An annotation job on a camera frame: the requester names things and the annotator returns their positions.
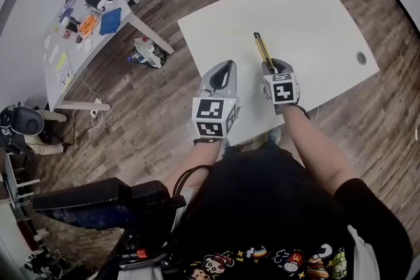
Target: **black t-shirt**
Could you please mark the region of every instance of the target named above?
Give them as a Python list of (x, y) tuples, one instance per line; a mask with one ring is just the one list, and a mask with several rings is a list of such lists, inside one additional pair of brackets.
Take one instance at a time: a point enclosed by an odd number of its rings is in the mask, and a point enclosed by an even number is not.
[[(178, 227), (173, 258), (184, 279), (352, 279), (349, 224), (373, 245), (381, 279), (404, 279), (407, 234), (360, 179), (332, 196), (285, 152), (249, 151), (215, 165)], [(394, 253), (401, 262), (389, 270)]]

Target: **power outlet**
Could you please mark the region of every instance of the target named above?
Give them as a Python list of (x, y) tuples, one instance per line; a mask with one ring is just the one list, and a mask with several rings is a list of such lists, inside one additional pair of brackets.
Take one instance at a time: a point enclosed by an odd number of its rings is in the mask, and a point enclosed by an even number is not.
[[(94, 100), (94, 102), (101, 104), (102, 103), (102, 100), (99, 99), (99, 98), (97, 98), (97, 99)], [(91, 110), (91, 116), (92, 116), (92, 118), (97, 118), (98, 117), (98, 112), (99, 112), (99, 110)]]

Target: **forearm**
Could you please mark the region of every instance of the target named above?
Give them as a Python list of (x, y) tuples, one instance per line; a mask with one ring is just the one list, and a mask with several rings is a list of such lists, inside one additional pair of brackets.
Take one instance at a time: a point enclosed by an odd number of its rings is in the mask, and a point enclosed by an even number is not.
[[(219, 151), (222, 146), (222, 141), (213, 142), (212, 144), (198, 143), (186, 156), (184, 161), (178, 166), (176, 171), (166, 178), (164, 184), (172, 193), (175, 183), (179, 177), (188, 169), (197, 167), (199, 165), (213, 166), (216, 163)], [(208, 171), (205, 169), (197, 170), (185, 183), (185, 187), (198, 187), (207, 178)]]
[(334, 194), (342, 183), (357, 177), (346, 155), (299, 108), (287, 107), (283, 117), (305, 167), (326, 190)]

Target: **white cable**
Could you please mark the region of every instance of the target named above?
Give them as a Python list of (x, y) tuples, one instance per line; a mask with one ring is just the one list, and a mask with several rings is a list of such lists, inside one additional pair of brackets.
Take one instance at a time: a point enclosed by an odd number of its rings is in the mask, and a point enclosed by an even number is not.
[[(100, 102), (102, 103), (102, 97), (100, 96), (100, 94), (99, 93), (97, 93), (95, 90), (93, 90), (92, 89), (92, 87), (89, 85), (89, 84), (87, 84), (86, 83), (86, 81), (85, 81), (85, 79), (83, 78), (83, 74), (81, 74), (80, 75), (80, 77), (81, 77), (81, 80), (83, 81), (83, 83), (94, 93), (94, 94), (96, 94), (98, 97), (99, 97), (99, 99), (100, 99)], [(97, 125), (97, 126), (95, 126), (95, 123), (93, 122), (93, 117), (91, 117), (91, 119), (92, 119), (92, 126), (95, 128), (95, 129), (99, 129), (99, 126), (102, 124), (102, 121), (104, 120), (104, 114), (103, 114), (103, 112), (102, 112), (102, 110), (100, 111), (100, 123), (99, 123), (99, 125)]]
[(313, 125), (315, 125), (316, 118), (318, 116), (319, 111), (320, 111), (320, 107), (318, 106), (318, 108), (316, 109), (316, 115), (315, 115), (315, 118), (314, 118), (314, 122), (312, 123)]

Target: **shirt sleeve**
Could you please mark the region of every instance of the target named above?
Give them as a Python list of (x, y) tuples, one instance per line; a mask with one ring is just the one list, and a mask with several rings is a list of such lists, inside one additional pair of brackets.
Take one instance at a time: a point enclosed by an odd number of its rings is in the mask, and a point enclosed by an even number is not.
[(359, 178), (343, 183), (334, 196), (343, 206), (351, 226), (373, 247), (381, 280), (405, 279), (413, 249), (397, 217)]

